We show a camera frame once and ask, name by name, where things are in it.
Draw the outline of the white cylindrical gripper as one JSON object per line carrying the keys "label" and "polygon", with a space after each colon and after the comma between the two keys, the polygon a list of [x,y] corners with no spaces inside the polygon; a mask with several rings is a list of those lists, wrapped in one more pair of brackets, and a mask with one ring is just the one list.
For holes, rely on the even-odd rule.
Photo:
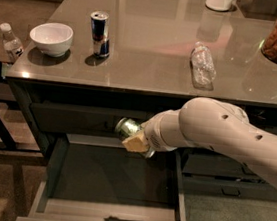
{"label": "white cylindrical gripper", "polygon": [[160,152],[171,152],[175,148],[189,146],[189,142],[181,133],[178,110],[168,110],[154,115],[145,122],[144,131],[140,130],[122,142],[128,152],[136,153],[148,151],[148,144]]}

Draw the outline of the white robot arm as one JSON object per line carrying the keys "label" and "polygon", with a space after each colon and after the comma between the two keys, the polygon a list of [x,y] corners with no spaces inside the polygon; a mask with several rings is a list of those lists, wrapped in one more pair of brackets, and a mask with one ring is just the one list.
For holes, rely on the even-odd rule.
{"label": "white robot arm", "polygon": [[247,165],[277,189],[277,135],[253,126],[244,110],[212,98],[193,98],[142,124],[122,145],[129,152],[202,147]]}

